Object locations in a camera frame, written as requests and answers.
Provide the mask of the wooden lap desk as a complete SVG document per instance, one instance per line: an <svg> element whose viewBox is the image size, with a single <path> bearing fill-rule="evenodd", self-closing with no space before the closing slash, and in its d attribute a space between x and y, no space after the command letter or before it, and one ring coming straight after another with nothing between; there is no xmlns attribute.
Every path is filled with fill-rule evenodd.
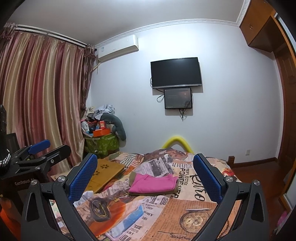
<svg viewBox="0 0 296 241"><path fill-rule="evenodd" d="M124 164L108 161L106 159L98 159L97 168L85 188L85 191L99 192L124 169Z"/></svg>

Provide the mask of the pile of clothes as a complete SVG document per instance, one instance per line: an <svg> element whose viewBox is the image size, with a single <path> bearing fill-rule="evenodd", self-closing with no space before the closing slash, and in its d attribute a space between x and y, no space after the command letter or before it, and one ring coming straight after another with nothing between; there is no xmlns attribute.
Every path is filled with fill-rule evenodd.
<svg viewBox="0 0 296 241"><path fill-rule="evenodd" d="M82 130L87 132L93 127L96 128L104 113L115 114L114 106L111 104L106 104L100 106L98 109L95 109L94 106L86 108L86 111L80 120Z"/></svg>

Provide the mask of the orange box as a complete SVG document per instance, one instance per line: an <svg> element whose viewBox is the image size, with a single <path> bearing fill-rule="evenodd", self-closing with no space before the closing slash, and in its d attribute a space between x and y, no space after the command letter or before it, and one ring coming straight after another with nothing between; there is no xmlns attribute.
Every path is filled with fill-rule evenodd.
<svg viewBox="0 0 296 241"><path fill-rule="evenodd" d="M111 133L111 130L109 128L104 128L104 129L98 129L93 131L93 137L101 137L105 136Z"/></svg>

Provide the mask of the newspaper print bed sheet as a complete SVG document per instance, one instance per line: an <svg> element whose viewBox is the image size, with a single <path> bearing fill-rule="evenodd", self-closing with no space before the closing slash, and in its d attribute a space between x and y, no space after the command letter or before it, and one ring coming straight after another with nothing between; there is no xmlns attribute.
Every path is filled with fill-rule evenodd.
<svg viewBox="0 0 296 241"><path fill-rule="evenodd" d="M92 181L111 163L125 166L101 190L87 187L74 207L98 240L191 240L217 204L193 168L193 154L172 148L147 154L117 152L98 160ZM172 194L130 192L136 174L178 178Z"/></svg>

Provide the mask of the green storage box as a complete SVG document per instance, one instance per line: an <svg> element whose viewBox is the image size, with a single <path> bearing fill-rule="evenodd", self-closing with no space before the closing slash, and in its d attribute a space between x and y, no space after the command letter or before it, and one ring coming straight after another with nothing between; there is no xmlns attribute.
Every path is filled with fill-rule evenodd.
<svg viewBox="0 0 296 241"><path fill-rule="evenodd" d="M95 154L98 158L105 158L119 150L119 141L114 133L96 138L85 137L84 139L85 151Z"/></svg>

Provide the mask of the striped pink gold curtain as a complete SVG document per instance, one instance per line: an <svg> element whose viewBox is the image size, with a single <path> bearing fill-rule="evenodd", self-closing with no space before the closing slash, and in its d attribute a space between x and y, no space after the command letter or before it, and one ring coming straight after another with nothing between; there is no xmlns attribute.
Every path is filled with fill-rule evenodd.
<svg viewBox="0 0 296 241"><path fill-rule="evenodd" d="M1 104L7 131L20 147L48 139L50 148L71 148L71 155L51 174L69 171L82 160L81 118L95 61L92 45L84 48L44 34L21 32L16 24L1 29Z"/></svg>

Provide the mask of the grey plush toy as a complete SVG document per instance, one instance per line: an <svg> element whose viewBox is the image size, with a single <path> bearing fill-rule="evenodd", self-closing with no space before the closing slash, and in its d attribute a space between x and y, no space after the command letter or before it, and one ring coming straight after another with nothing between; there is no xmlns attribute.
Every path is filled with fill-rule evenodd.
<svg viewBox="0 0 296 241"><path fill-rule="evenodd" d="M115 116L114 114L104 113L101 116L100 120L105 121L107 124L113 125L112 131L114 133L117 133L120 140L126 140L125 129L123 127L121 120L117 116Z"/></svg>

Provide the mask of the white air conditioner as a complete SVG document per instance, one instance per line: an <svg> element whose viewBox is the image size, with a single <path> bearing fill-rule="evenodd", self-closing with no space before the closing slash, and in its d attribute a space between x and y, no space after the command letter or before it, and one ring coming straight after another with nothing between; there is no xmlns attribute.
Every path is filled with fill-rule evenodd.
<svg viewBox="0 0 296 241"><path fill-rule="evenodd" d="M96 60L103 63L117 57L137 52L139 50L138 37L129 35L119 39L106 40L95 46Z"/></svg>

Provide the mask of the yellow foam bed guard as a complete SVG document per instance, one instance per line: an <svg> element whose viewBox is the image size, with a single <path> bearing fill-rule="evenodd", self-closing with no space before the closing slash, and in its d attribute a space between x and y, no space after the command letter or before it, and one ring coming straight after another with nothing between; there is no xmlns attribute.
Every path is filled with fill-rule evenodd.
<svg viewBox="0 0 296 241"><path fill-rule="evenodd" d="M173 137L169 138L165 142L165 144L163 144L162 149L169 148L169 147L173 146L174 144L178 144L178 145L182 146L186 152L194 154L194 151L190 147L188 142L184 138L182 138L181 136L173 136Z"/></svg>

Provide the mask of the brown wooden door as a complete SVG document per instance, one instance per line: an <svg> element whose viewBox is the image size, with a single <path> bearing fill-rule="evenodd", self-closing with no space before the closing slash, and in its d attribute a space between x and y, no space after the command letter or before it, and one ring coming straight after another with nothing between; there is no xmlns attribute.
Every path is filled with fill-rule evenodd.
<svg viewBox="0 0 296 241"><path fill-rule="evenodd" d="M283 93L283 134L279 160L291 167L295 161L295 40L279 14L274 16L284 42L275 51Z"/></svg>

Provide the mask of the wooden overhead cabinet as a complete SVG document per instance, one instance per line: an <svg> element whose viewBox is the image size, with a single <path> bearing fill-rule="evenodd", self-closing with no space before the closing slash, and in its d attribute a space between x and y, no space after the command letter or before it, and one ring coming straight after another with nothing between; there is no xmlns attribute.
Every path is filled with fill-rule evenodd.
<svg viewBox="0 0 296 241"><path fill-rule="evenodd" d="M266 1L251 1L240 29L249 47L267 52L280 45L279 28L271 17L273 8Z"/></svg>

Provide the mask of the small black wall monitor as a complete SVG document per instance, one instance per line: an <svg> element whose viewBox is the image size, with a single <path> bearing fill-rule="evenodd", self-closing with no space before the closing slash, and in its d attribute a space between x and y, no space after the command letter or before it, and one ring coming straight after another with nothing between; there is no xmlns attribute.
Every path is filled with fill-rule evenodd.
<svg viewBox="0 0 296 241"><path fill-rule="evenodd" d="M191 88L168 88L164 89L165 109L191 109Z"/></svg>

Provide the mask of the black wall television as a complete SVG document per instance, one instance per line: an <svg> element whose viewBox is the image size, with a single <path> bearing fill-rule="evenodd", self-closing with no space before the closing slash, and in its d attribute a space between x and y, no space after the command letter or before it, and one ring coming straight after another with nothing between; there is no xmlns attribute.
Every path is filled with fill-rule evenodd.
<svg viewBox="0 0 296 241"><path fill-rule="evenodd" d="M151 86L153 89L201 85L201 69L197 57L151 62Z"/></svg>

